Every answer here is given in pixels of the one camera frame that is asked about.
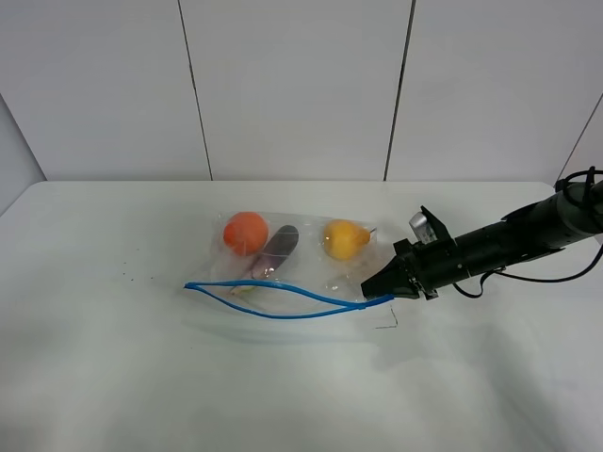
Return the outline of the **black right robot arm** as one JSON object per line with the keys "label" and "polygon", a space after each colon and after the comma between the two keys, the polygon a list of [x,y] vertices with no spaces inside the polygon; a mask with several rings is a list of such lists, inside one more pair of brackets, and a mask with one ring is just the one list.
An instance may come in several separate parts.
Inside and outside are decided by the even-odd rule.
{"label": "black right robot arm", "polygon": [[602,232],[602,173],[575,172],[549,198],[521,207],[501,221],[452,237],[427,208],[411,220],[417,241],[394,245],[395,255],[365,280],[365,299],[433,299],[439,288],[471,277],[485,281],[507,266],[533,261]]}

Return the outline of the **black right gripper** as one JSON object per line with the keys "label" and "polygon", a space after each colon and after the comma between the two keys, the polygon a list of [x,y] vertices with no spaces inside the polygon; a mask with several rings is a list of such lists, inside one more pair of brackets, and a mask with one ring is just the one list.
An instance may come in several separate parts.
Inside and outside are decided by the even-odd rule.
{"label": "black right gripper", "polygon": [[362,282],[366,299],[417,299],[417,289],[426,299],[435,299],[439,288],[470,277],[461,249],[452,238],[428,244],[403,239],[394,244],[394,250],[397,256]]}

